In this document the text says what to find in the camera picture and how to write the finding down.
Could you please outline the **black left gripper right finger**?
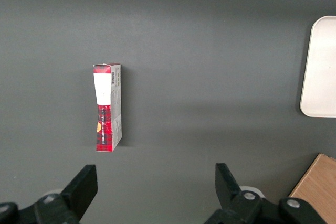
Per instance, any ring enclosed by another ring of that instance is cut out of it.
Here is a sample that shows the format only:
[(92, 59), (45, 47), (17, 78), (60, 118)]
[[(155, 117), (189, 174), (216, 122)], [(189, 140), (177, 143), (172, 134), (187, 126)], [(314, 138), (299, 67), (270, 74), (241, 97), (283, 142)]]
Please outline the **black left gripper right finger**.
[(206, 223), (255, 223), (262, 198), (253, 191), (241, 190), (225, 163), (215, 165), (215, 189), (221, 208)]

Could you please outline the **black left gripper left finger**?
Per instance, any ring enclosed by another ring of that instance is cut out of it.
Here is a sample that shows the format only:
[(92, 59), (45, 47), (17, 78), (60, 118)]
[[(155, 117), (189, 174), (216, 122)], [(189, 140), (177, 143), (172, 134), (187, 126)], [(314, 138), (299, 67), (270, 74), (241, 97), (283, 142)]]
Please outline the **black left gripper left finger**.
[(83, 169), (61, 190), (23, 210), (23, 223), (79, 223), (98, 192), (96, 165)]

